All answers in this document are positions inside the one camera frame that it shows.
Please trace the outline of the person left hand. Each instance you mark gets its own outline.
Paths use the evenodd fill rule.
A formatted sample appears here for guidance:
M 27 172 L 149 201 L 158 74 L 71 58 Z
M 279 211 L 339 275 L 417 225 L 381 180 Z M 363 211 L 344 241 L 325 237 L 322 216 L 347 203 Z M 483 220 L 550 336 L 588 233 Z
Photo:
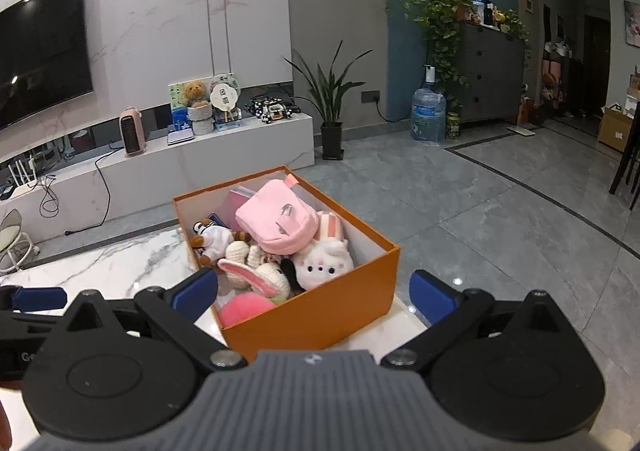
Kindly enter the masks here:
M 12 445 L 11 426 L 6 410 L 0 405 L 0 451 L 9 451 Z

